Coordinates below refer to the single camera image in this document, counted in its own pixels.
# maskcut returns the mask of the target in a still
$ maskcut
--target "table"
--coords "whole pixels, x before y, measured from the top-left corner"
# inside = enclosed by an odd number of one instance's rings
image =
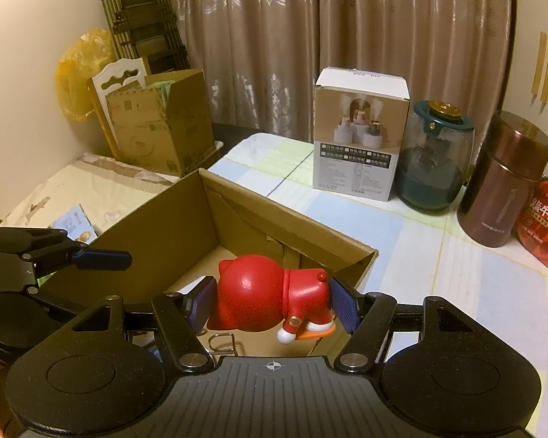
[[[498,249],[471,240],[456,220],[459,199],[446,214],[427,215],[397,198],[383,203],[315,190],[313,145],[276,135],[251,136],[210,171],[376,248],[361,292],[409,304],[442,296],[524,355],[542,381],[528,430],[548,438],[548,270],[517,240]],[[390,354],[416,340],[396,333]]]

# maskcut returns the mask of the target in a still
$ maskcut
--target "figurine body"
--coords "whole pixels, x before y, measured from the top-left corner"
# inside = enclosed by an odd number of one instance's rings
[[[331,293],[323,269],[288,270],[261,255],[243,255],[219,263],[217,304],[208,321],[215,330],[259,332],[276,326],[278,341],[289,344],[299,331],[309,338],[334,329]]]

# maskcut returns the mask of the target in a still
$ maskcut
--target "yellow plastic bag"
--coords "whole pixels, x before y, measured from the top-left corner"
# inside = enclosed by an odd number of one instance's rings
[[[115,61],[111,33],[89,31],[80,37],[59,60],[55,83],[57,99],[65,117],[85,122],[94,111],[87,82],[106,65]]]

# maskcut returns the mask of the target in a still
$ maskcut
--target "satin curtain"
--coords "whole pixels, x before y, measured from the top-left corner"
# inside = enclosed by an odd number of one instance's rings
[[[312,141],[313,83],[326,66],[404,77],[476,125],[502,96],[512,0],[174,0],[214,121]]]

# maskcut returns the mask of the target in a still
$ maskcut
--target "white figurine foot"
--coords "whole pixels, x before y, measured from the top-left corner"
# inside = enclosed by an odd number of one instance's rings
[[[326,331],[331,326],[333,326],[333,321],[327,324],[316,324],[316,323],[311,323],[310,321],[307,321],[306,324],[304,325],[304,329],[306,329],[307,331]]]
[[[276,337],[278,338],[278,342],[280,344],[290,344],[296,339],[296,334],[289,333],[281,327],[278,330],[278,333],[276,333]]]

